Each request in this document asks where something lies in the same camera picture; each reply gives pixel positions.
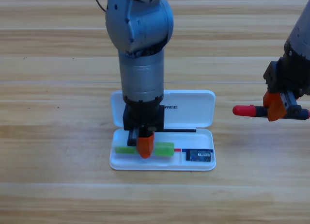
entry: wooden table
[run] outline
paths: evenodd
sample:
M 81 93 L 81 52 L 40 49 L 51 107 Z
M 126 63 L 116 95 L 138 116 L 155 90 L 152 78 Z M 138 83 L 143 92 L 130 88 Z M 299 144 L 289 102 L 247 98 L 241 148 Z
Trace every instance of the wooden table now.
M 94 0 L 0 0 L 1 224 L 310 223 L 309 123 L 232 114 L 262 103 L 308 0 L 169 1 L 165 88 L 217 95 L 216 168 L 112 170 L 121 85 L 104 13 Z

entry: case lid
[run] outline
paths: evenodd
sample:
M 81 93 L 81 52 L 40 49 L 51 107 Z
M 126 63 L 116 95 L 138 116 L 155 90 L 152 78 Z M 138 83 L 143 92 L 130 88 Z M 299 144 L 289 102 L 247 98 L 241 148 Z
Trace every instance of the case lid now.
M 165 90 L 164 128 L 205 128 L 212 124 L 216 96 L 208 90 Z M 123 125 L 125 102 L 122 91 L 111 95 L 114 124 Z

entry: white plastic case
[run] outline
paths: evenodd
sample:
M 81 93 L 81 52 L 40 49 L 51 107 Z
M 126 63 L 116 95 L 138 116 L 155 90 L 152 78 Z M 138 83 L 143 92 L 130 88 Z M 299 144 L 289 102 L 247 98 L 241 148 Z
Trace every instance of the white plastic case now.
M 128 133 L 124 129 L 114 132 L 110 153 L 110 166 L 115 170 L 168 170 L 209 171 L 216 166 L 211 131 L 204 129 L 213 121 L 216 96 L 208 90 L 165 90 L 161 105 L 165 105 L 165 129 L 196 129 L 196 132 L 156 132 L 154 142 L 174 142 L 174 148 L 209 149 L 211 162 L 187 161 L 186 152 L 175 152 L 172 157 L 116 154 L 114 147 L 126 146 Z M 123 128 L 125 102 L 122 91 L 113 92 L 111 105 L 114 124 Z

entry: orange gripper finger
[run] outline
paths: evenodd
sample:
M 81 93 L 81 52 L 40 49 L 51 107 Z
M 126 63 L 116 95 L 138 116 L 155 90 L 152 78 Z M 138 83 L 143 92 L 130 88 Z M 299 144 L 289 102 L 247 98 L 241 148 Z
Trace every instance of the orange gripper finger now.
M 151 156 L 154 148 L 154 134 L 147 138 L 138 138 L 137 150 L 142 158 L 147 159 Z
M 269 121 L 277 121 L 287 114 L 280 93 L 266 92 L 263 97 L 263 106 L 268 108 L 267 118 Z
M 281 99 L 280 93 L 270 93 L 267 91 L 265 95 L 263 96 L 263 106 L 265 108 L 268 108 L 275 100 Z

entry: green plastic piece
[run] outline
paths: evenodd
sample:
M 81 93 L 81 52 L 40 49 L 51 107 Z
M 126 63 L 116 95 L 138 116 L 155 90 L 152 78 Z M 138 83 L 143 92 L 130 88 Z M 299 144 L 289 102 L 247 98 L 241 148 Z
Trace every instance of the green plastic piece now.
M 154 155 L 172 157 L 174 155 L 174 143 L 155 143 Z
M 116 154 L 131 154 L 137 155 L 139 152 L 133 146 L 116 146 Z M 156 156 L 172 157 L 174 155 L 174 143 L 155 143 L 152 152 Z
M 131 155 L 139 154 L 137 149 L 133 146 L 116 146 L 115 153 L 116 154 L 131 154 Z

